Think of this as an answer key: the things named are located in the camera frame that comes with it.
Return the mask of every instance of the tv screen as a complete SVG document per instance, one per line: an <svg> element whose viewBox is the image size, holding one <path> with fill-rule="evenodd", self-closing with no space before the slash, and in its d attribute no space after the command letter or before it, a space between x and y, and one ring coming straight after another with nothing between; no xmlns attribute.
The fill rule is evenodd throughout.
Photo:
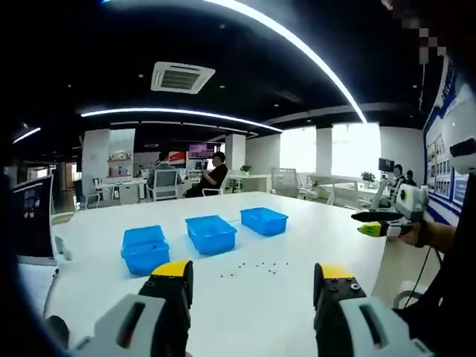
<svg viewBox="0 0 476 357"><path fill-rule="evenodd" d="M194 144L188 149L189 158L211 158L213 156L213 144Z"/></svg>
<svg viewBox="0 0 476 357"><path fill-rule="evenodd" d="M384 173L391 173L393 172L393 166L395 161L387 160L385 158L379 159L379 171L383 171Z"/></svg>
<svg viewBox="0 0 476 357"><path fill-rule="evenodd" d="M207 162L206 161L195 161L195 170L206 170Z"/></svg>
<svg viewBox="0 0 476 357"><path fill-rule="evenodd" d="M51 185L52 176L46 176L13 188L13 247L20 257L53 257Z"/></svg>

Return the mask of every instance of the poster board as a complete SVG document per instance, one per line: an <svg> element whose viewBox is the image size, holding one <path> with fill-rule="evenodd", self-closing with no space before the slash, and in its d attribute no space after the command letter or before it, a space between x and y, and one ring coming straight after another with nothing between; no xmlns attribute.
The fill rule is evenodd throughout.
<svg viewBox="0 0 476 357"><path fill-rule="evenodd" d="M451 166L449 148L442 137L442 121L448 108L458 99L464 84L447 58L443 63L443 73L434 107L423 128L425 141L425 184L428 185L432 216L439 216L435 208L459 217L466 194L468 175L457 173Z"/></svg>

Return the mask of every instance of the black shirt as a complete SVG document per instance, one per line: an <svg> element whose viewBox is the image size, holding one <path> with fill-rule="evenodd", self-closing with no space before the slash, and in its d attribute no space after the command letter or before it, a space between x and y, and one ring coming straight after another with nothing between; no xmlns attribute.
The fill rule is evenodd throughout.
<svg viewBox="0 0 476 357"><path fill-rule="evenodd" d="M220 188L220 186L222 186L223 180L225 179L227 172L228 172L228 168L226 167L225 164L218 165L217 167L213 169L211 173L208 174L211 179L216 181L216 184L211 184L204 177L202 178L202 187L203 188Z"/></svg>
<svg viewBox="0 0 476 357"><path fill-rule="evenodd" d="M405 318L411 337L421 339L439 357L463 356L461 350L474 343L475 212L476 176L470 175L453 247L426 293L408 308L409 319Z"/></svg>
<svg viewBox="0 0 476 357"><path fill-rule="evenodd" d="M409 184L410 186L415 186L415 187L417 185L417 183L412 178L407 178L406 184Z"/></svg>

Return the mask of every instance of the ceiling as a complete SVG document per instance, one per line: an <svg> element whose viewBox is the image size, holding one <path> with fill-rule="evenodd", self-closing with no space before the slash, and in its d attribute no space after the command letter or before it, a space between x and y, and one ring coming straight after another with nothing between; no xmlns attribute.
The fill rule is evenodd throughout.
<svg viewBox="0 0 476 357"><path fill-rule="evenodd" d="M12 44L10 136L17 138L32 127L42 130L14 144L13 156L80 156L84 131L106 127L136 127L137 151L147 144L179 149L192 141L219 138L231 129L248 136L275 133L249 123L167 112L81 117L97 110L183 109L278 129L360 121L346 97L307 55L249 16L201 0L98 2L64 8L60 1L54 9L32 3L22 13L19 21L28 31L19 31ZM383 103L364 110L369 121L423 127L440 83L442 60L435 54L425 67L420 108L423 66L418 35L403 30L380 1L303 0L299 6L291 0L241 2L306 43L362 108ZM158 61L216 72L198 94L151 91ZM336 106L347 109L335 114L315 111ZM296 113L302 114L285 120Z"/></svg>

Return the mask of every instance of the ceiling air conditioner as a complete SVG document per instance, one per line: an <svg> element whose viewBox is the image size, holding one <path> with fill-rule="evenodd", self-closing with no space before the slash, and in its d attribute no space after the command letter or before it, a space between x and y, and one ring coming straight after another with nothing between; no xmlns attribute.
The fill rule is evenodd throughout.
<svg viewBox="0 0 476 357"><path fill-rule="evenodd" d="M197 94L214 73L214 69L197 65L157 62L154 65L150 89Z"/></svg>

